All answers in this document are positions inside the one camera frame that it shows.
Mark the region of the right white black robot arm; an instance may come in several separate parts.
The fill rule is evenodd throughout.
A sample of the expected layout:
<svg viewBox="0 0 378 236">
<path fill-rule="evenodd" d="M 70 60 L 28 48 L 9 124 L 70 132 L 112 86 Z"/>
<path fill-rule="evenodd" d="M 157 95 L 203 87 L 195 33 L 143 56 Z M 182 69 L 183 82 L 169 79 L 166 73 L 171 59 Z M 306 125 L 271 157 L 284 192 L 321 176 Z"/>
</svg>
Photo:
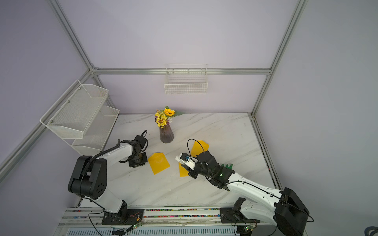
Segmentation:
<svg viewBox="0 0 378 236">
<path fill-rule="evenodd" d="M 274 189 L 241 176 L 233 169 L 220 165 L 209 151 L 197 157 L 181 153 L 176 157 L 193 179 L 199 175 L 213 186 L 239 194 L 234 210 L 245 219 L 259 220 L 277 227 L 285 236 L 301 236 L 307 223 L 313 221 L 310 212 L 294 190 Z"/>
</svg>

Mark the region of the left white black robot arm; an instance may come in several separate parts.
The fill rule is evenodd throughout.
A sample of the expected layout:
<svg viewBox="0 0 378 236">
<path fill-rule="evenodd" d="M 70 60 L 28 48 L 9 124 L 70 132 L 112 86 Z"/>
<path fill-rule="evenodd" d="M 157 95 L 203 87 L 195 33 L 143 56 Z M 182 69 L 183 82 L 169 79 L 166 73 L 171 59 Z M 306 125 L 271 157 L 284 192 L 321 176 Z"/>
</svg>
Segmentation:
<svg viewBox="0 0 378 236">
<path fill-rule="evenodd" d="M 148 162 L 146 134 L 145 130 L 133 140 L 118 140 L 114 147 L 94 156 L 79 157 L 69 180 L 69 192 L 94 201 L 107 213 L 119 215 L 126 211 L 126 202 L 107 187 L 108 169 L 126 163 L 131 168 L 144 166 Z"/>
</svg>

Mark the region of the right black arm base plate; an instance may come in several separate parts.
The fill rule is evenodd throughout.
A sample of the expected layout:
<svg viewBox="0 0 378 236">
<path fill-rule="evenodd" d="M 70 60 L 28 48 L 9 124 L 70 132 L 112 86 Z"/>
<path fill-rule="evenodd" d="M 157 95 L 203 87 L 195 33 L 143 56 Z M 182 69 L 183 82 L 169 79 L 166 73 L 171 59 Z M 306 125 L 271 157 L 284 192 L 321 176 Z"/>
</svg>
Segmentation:
<svg viewBox="0 0 378 236">
<path fill-rule="evenodd" d="M 247 219 L 239 210 L 233 210 L 231 207 L 220 208 L 220 221 L 222 224 L 230 223 L 260 223 L 260 220 Z"/>
</svg>

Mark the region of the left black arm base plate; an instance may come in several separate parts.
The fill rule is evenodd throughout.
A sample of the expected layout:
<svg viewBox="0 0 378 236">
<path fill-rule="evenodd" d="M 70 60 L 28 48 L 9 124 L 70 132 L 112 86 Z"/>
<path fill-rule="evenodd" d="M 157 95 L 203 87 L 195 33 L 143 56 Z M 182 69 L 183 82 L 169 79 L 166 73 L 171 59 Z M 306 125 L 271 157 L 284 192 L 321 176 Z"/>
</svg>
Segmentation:
<svg viewBox="0 0 378 236">
<path fill-rule="evenodd" d="M 127 209 L 120 213 L 105 212 L 102 219 L 102 225 L 136 225 L 141 222 L 144 215 L 144 209 Z"/>
</svg>

